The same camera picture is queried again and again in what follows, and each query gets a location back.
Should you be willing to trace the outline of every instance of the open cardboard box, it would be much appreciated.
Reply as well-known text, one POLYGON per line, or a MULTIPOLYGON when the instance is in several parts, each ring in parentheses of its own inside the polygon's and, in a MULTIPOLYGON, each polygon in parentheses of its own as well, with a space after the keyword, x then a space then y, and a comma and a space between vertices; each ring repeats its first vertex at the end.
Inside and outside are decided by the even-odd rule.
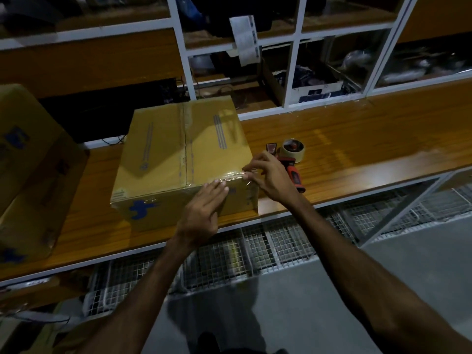
MULTIPOLYGON (((288 68, 289 47, 270 49, 263 52, 263 76, 268 85, 272 88, 280 104, 283 104, 285 97, 285 88, 276 79, 276 75, 284 72, 288 68)), ((343 81, 334 77, 333 72, 323 63, 316 61, 313 54, 305 51, 302 47, 299 49, 297 64, 309 67, 315 72, 316 77, 325 81, 325 84, 292 88, 290 93, 290 104, 296 104, 306 101, 315 101, 317 99, 329 98, 339 95, 343 81)))

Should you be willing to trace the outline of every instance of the gray floor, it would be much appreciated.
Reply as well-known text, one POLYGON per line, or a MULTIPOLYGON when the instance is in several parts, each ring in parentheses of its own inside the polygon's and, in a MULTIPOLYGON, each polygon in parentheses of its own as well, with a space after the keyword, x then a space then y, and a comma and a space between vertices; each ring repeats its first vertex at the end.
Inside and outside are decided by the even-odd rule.
MULTIPOLYGON (((472 339, 472 219, 374 243, 366 251, 472 339)), ((222 349, 380 353, 319 261, 165 303, 143 353, 191 353, 203 331, 222 349)))

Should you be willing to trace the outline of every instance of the wooden workbench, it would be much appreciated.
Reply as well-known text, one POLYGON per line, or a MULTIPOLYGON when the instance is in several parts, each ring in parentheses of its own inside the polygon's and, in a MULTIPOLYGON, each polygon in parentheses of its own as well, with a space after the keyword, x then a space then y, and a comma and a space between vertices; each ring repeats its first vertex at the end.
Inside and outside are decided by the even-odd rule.
MULTIPOLYGON (((471 81, 448 83, 243 122, 253 153, 295 137, 306 146, 297 166, 311 203, 472 164, 471 81)), ((122 145, 93 149, 52 255, 0 270, 0 280, 166 241, 173 227, 132 232, 110 208, 122 145)), ((259 214, 220 218, 220 226, 284 210, 260 198, 259 214)))

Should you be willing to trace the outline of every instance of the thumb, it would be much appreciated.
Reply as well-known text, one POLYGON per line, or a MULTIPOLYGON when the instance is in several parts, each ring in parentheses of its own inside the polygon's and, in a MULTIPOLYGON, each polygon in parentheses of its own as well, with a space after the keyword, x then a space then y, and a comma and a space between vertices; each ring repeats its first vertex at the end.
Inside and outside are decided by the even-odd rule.
POLYGON ((245 172, 243 175, 243 179, 254 181, 262 190, 265 190, 265 182, 262 178, 258 177, 255 173, 252 172, 245 172))

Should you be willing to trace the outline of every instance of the person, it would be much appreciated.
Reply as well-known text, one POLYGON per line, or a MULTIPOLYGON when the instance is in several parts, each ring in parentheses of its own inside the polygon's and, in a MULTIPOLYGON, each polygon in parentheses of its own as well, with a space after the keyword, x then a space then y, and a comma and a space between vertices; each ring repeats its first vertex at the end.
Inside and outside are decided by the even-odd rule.
MULTIPOLYGON (((298 193, 274 156, 264 151, 243 171, 246 180, 256 182, 297 219, 342 301, 383 353, 472 353, 471 341, 402 281, 340 236, 298 193), (254 168, 261 169, 265 177, 251 172, 254 168)), ((201 188, 186 205, 174 236, 157 261, 79 353, 141 352, 180 265, 216 234, 217 210, 227 194, 225 182, 218 180, 201 188)), ((219 352, 217 345, 214 352, 219 352)))

